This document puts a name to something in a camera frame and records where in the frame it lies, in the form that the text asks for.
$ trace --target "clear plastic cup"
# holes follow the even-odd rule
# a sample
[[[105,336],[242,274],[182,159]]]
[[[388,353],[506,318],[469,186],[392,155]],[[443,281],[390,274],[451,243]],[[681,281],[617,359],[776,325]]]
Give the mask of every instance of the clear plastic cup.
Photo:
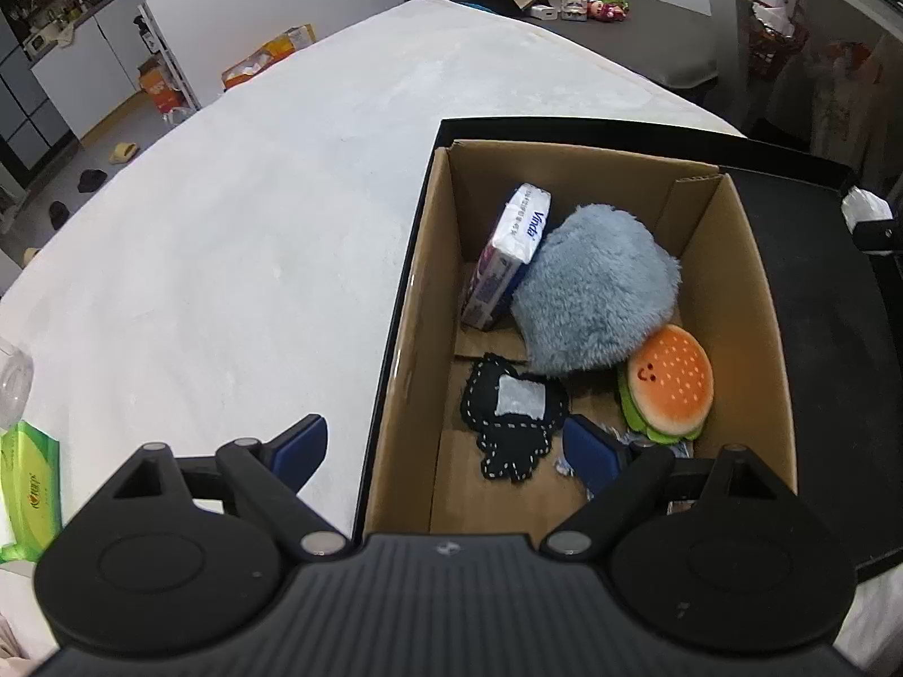
[[[21,420],[33,376],[32,359],[0,338],[0,430],[10,429]]]

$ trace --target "logo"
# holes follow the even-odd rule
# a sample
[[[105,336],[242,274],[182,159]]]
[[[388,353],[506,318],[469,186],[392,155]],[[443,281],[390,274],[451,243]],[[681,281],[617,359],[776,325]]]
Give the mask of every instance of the logo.
[[[536,235],[539,234],[539,227],[543,226],[543,216],[544,214],[541,211],[533,212],[533,217],[530,219],[530,226],[527,226],[527,236],[536,239]]]
[[[33,509],[41,506],[41,482],[35,474],[30,474],[29,477],[28,503],[32,505]]]
[[[440,542],[436,545],[436,551],[445,557],[457,555],[461,551],[461,545],[458,542]]]

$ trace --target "yellow-green package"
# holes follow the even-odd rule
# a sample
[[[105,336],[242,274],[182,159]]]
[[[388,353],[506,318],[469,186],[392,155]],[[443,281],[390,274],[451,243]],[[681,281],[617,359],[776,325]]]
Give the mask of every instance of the yellow-green package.
[[[21,420],[0,436],[0,489],[14,542],[0,562],[39,556],[62,529],[60,443]]]

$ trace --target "blue fluffy plush toy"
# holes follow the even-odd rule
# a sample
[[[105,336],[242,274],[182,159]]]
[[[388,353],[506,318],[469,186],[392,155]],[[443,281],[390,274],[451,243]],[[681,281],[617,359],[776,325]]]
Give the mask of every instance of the blue fluffy plush toy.
[[[563,376],[624,361],[670,320],[680,263],[626,211],[586,205],[548,235],[511,311],[530,371]]]

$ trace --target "gray floor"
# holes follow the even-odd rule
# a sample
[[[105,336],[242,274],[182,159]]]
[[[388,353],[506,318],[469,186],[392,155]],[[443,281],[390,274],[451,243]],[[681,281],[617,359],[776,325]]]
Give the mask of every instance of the gray floor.
[[[83,170],[90,168],[107,172],[110,178],[125,166],[110,165],[109,156],[119,142],[136,142],[141,150],[147,150],[163,137],[170,127],[148,100],[121,121],[102,134],[94,144],[85,148],[78,145],[75,154],[44,188],[26,201],[12,227],[0,236],[0,248],[15,262],[21,264],[25,249],[42,247],[55,234],[47,210],[53,201],[62,201],[72,214],[90,200],[92,195],[78,193],[78,179]]]

